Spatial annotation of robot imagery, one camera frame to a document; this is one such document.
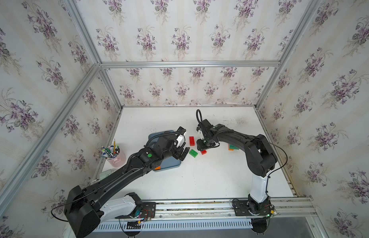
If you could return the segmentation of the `long red lego brick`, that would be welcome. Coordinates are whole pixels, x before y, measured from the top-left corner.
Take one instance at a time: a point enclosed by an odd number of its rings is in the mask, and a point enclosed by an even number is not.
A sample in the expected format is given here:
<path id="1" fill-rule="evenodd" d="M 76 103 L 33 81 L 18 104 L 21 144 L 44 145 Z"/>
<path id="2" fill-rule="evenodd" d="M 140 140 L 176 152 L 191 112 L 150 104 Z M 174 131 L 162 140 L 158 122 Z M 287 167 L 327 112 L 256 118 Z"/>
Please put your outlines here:
<path id="1" fill-rule="evenodd" d="M 195 138 L 193 136 L 189 137 L 189 143 L 190 143 L 190 146 L 195 146 Z"/>

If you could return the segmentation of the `blue-grey plastic tray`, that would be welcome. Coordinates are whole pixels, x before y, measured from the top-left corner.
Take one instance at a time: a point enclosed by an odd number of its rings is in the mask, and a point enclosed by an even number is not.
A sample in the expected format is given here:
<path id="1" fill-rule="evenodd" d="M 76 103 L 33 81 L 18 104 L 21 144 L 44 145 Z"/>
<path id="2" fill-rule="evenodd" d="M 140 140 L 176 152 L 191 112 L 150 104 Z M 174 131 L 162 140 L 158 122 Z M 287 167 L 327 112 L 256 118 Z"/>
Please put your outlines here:
<path id="1" fill-rule="evenodd" d="M 173 132 L 173 130 L 152 133 L 148 136 L 148 139 L 150 140 L 154 136 L 164 134 L 166 132 Z M 161 167 L 161 169 L 158 170 L 158 171 L 154 170 L 154 172 L 162 172 L 162 171 L 165 171 L 165 170 L 175 169 L 175 168 L 178 168 L 181 165 L 180 160 L 175 159 L 173 156 L 168 157 L 167 153 L 165 155 L 166 155 L 166 157 L 161 161 L 160 165 L 158 166 L 158 167 Z"/>

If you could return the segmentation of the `green lego brick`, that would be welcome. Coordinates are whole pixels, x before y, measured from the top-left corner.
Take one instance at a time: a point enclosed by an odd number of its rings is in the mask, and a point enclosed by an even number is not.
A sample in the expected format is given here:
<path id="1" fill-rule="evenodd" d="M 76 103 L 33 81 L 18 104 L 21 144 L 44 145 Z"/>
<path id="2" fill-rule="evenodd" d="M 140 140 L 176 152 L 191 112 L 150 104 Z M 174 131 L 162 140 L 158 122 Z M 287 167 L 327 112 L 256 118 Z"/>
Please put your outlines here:
<path id="1" fill-rule="evenodd" d="M 231 144 L 229 144 L 229 148 L 230 148 L 230 149 L 234 149 L 234 150 L 239 150 L 239 148 L 238 148 L 238 147 L 233 146 L 233 145 L 231 145 Z"/>
<path id="2" fill-rule="evenodd" d="M 193 149 L 191 149 L 191 150 L 189 151 L 189 154 L 190 154 L 193 158 L 196 158 L 196 157 L 197 157 L 197 155 L 198 155 L 198 153 L 197 153 L 195 150 L 193 150 Z"/>

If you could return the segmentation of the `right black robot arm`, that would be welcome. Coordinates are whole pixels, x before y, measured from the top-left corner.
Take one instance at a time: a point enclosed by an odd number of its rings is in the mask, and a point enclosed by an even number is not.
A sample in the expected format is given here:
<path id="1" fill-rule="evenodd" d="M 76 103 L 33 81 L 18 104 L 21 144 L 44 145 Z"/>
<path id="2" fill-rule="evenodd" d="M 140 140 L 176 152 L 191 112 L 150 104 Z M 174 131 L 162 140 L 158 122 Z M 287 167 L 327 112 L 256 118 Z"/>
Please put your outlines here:
<path id="1" fill-rule="evenodd" d="M 268 180 L 278 161 L 267 138 L 259 134 L 247 135 L 228 127 L 212 125 L 208 120 L 198 119 L 197 131 L 202 138 L 196 142 L 197 150 L 204 151 L 220 146 L 221 142 L 232 145 L 245 153 L 248 168 L 252 172 L 252 187 L 248 195 L 248 208 L 252 214 L 269 206 Z"/>

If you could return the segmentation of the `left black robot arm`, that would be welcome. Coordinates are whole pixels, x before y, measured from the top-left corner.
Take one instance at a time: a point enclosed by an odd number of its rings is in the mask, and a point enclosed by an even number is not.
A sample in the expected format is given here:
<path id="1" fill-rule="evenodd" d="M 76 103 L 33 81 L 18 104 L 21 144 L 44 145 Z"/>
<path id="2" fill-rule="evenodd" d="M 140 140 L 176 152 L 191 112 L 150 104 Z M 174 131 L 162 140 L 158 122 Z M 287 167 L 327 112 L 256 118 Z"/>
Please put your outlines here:
<path id="1" fill-rule="evenodd" d="M 72 188 L 63 212 L 74 235 L 84 238 L 92 233 L 110 215 L 109 200 L 128 184 L 156 169 L 167 158 L 183 161 L 189 151 L 186 143 L 179 144 L 175 135 L 160 135 L 158 141 L 147 142 L 106 178 L 86 188 L 78 185 Z"/>

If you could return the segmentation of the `pen cup with pens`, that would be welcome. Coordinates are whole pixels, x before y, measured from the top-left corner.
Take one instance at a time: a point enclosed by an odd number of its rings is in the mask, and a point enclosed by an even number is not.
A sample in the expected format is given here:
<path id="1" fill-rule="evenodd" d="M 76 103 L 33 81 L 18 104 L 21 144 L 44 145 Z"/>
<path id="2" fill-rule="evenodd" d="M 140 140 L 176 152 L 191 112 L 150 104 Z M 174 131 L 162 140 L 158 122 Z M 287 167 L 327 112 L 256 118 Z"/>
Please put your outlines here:
<path id="1" fill-rule="evenodd" d="M 102 157 L 114 168 L 121 168 L 127 162 L 125 154 L 114 139 L 108 147 L 101 147 Z"/>

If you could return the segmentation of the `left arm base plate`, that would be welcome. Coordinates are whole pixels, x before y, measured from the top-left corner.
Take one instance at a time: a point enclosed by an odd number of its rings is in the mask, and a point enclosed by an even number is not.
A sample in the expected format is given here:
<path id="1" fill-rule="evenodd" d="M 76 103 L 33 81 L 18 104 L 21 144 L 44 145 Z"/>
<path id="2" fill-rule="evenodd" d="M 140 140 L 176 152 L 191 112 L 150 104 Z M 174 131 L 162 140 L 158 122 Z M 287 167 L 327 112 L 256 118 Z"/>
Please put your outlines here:
<path id="1" fill-rule="evenodd" d="M 126 215 L 126 218 L 150 221 L 155 218 L 156 205 L 156 202 L 142 202 L 142 204 L 136 206 L 131 214 Z"/>

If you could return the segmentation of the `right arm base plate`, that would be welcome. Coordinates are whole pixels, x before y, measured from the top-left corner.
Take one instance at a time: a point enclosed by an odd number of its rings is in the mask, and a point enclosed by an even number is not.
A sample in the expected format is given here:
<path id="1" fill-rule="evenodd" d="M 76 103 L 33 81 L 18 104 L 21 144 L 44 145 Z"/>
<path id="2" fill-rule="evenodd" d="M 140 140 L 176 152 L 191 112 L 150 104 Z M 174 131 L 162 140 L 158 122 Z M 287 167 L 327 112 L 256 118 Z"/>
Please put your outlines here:
<path id="1" fill-rule="evenodd" d="M 275 208 L 275 206 L 271 204 L 270 199 L 266 199 L 262 203 L 257 203 L 256 201 L 249 199 L 233 199 L 231 204 L 236 216 L 271 217 Z"/>

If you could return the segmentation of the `aluminium rail frame front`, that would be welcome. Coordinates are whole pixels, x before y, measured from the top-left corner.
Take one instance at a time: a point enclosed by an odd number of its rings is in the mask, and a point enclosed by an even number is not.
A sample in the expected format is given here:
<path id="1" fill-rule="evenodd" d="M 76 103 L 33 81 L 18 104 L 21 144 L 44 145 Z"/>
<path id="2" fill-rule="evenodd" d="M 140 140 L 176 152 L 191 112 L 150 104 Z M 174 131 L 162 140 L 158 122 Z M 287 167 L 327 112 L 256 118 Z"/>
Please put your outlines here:
<path id="1" fill-rule="evenodd" d="M 142 202 L 156 202 L 155 218 L 150 221 L 160 220 L 202 220 L 202 219 L 251 219 L 256 234 L 264 234 L 273 218 L 305 218 L 315 238 L 326 238 L 324 229 L 315 208 L 309 198 L 306 197 L 275 197 L 270 198 L 271 204 L 275 206 L 271 217 L 259 216 L 236 216 L 232 208 L 232 200 L 248 200 L 248 198 L 230 199 L 190 199 L 190 200 L 141 200 L 136 194 L 126 195 L 122 198 L 109 201 L 110 215 L 105 222 L 124 221 L 132 222 L 134 225 L 141 224 L 139 219 L 126 218 L 126 215 Z M 66 238 L 77 238 L 71 227 L 68 228 Z"/>

